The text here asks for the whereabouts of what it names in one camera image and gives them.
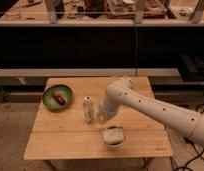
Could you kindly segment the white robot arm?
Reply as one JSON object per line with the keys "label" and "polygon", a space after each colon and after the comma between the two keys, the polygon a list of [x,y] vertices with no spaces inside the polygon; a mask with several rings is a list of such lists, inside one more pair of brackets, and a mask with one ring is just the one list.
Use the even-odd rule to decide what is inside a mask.
{"label": "white robot arm", "polygon": [[121,105],[135,109],[155,121],[177,131],[204,147],[204,115],[167,102],[141,95],[133,90],[133,81],[121,77],[107,85],[98,106],[98,120],[105,123],[114,118]]}

